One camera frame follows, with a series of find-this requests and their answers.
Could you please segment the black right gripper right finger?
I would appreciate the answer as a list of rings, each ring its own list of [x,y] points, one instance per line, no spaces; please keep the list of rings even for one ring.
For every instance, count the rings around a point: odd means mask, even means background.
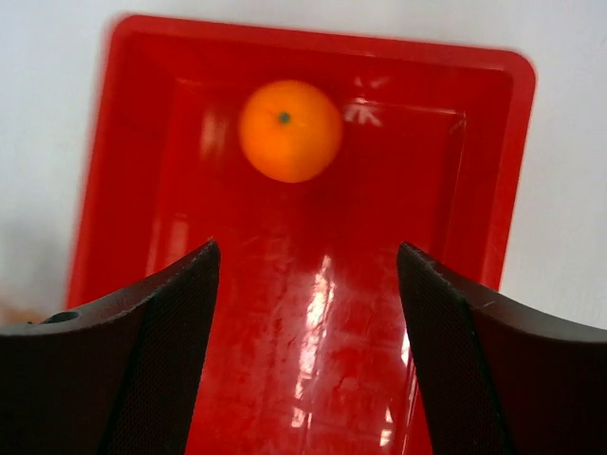
[[[606,333],[403,244],[399,293],[436,454],[602,454]]]

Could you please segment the orange fruit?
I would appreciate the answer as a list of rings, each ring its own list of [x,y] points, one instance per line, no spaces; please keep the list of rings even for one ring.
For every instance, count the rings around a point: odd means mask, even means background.
[[[246,100],[238,136],[248,162],[284,183],[322,173],[341,145],[340,110],[316,86],[294,80],[268,83]]]

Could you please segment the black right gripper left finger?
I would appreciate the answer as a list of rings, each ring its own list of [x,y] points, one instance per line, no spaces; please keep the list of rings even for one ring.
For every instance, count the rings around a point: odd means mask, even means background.
[[[217,300],[208,241],[165,269],[1,331],[5,454],[182,454]]]

